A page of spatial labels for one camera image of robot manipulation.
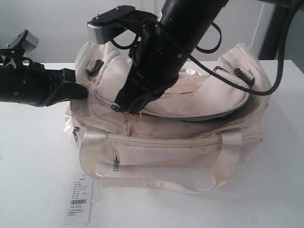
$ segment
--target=white table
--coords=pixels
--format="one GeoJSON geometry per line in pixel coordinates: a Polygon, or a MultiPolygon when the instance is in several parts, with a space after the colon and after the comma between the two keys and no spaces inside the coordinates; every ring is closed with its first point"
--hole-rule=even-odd
{"type": "MultiPolygon", "coordinates": [[[[215,62],[205,63],[210,68],[215,62]]],[[[263,61],[271,81],[276,62],[263,61]]],[[[73,64],[45,64],[73,68],[73,64]]],[[[49,108],[0,104],[1,228],[302,228],[304,227],[304,75],[285,62],[284,79],[262,125],[265,140],[249,164],[207,195],[101,189],[89,224],[62,225],[78,149],[65,138],[68,103],[49,108]]]]}

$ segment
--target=paper tag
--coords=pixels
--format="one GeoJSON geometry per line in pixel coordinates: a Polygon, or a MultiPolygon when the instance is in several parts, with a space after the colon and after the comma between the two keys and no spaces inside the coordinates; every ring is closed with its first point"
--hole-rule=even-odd
{"type": "Polygon", "coordinates": [[[96,181],[93,183],[93,194],[92,194],[92,199],[91,199],[91,204],[94,204],[98,202],[99,200],[102,200],[104,197],[101,194],[100,188],[96,181]]]}
{"type": "Polygon", "coordinates": [[[64,225],[86,223],[90,220],[90,207],[93,180],[84,174],[76,174],[72,178],[64,225]]]}

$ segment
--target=black cord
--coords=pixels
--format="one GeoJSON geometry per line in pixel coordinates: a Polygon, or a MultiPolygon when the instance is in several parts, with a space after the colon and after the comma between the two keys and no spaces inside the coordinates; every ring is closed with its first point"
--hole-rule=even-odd
{"type": "Polygon", "coordinates": [[[158,21],[156,21],[155,19],[145,19],[143,21],[143,23],[147,22],[147,21],[151,21],[153,22],[157,27],[159,27],[162,32],[165,34],[165,36],[167,37],[167,39],[183,54],[186,55],[189,59],[191,59],[196,65],[198,65],[200,68],[202,68],[203,70],[205,70],[207,73],[209,73],[210,75],[216,77],[217,79],[225,82],[226,84],[242,90],[244,92],[250,93],[250,94],[254,94],[254,95],[258,95],[258,96],[266,96],[266,95],[270,95],[272,94],[275,90],[277,90],[277,88],[279,87],[281,80],[282,80],[282,75],[283,75],[283,68],[284,68],[284,57],[285,57],[285,45],[286,45],[286,39],[287,39],[287,34],[288,34],[288,30],[290,27],[290,24],[296,14],[296,12],[301,8],[301,6],[304,4],[304,0],[299,0],[294,7],[291,9],[291,11],[288,14],[288,17],[285,21],[285,24],[282,28],[282,33],[281,33],[281,37],[280,37],[280,42],[279,42],[279,50],[278,50],[278,64],[277,64],[277,75],[276,75],[276,80],[274,85],[267,91],[256,91],[256,90],[252,90],[252,89],[248,89],[245,87],[242,87],[240,85],[237,85],[229,80],[227,80],[226,78],[218,75],[217,73],[211,71],[210,69],[208,69],[206,66],[204,66],[203,64],[201,64],[195,57],[193,57],[189,52],[185,51],[183,48],[181,48],[179,46],[179,44],[167,33],[166,29],[163,27],[163,25],[161,23],[159,23],[158,21]]]}
{"type": "Polygon", "coordinates": [[[110,41],[111,41],[111,43],[112,43],[115,47],[117,47],[117,48],[119,48],[119,49],[121,49],[121,50],[128,50],[128,49],[132,48],[132,47],[136,44],[138,38],[139,38],[139,36],[136,35],[136,37],[135,37],[134,41],[132,42],[132,44],[130,44],[130,45],[128,45],[128,46],[120,46],[119,44],[116,43],[116,41],[115,41],[113,38],[111,38],[110,41]]]}
{"type": "Polygon", "coordinates": [[[204,53],[204,54],[212,54],[212,53],[214,53],[214,52],[216,52],[218,49],[219,49],[219,47],[220,47],[220,45],[221,45],[221,43],[222,43],[222,31],[220,30],[220,27],[216,24],[216,23],[212,23],[211,24],[217,31],[218,31],[218,33],[219,33],[219,42],[218,42],[218,44],[215,46],[215,48],[213,48],[213,49],[202,49],[202,48],[200,48],[199,46],[196,46],[196,49],[199,51],[199,52],[201,52],[201,53],[204,53]]]}

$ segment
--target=bag strap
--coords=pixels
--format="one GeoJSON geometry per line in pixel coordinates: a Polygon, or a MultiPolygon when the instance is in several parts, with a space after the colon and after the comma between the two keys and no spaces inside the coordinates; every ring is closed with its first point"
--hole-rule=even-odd
{"type": "Polygon", "coordinates": [[[134,187],[161,189],[182,192],[186,194],[202,194],[213,190],[217,186],[227,183],[232,175],[241,154],[243,143],[242,132],[239,129],[221,132],[222,150],[211,171],[213,184],[204,191],[193,191],[179,184],[165,180],[149,180],[137,178],[108,178],[95,172],[96,161],[102,151],[107,132],[88,128],[84,134],[80,147],[80,165],[86,175],[101,180],[104,187],[134,187]]]}

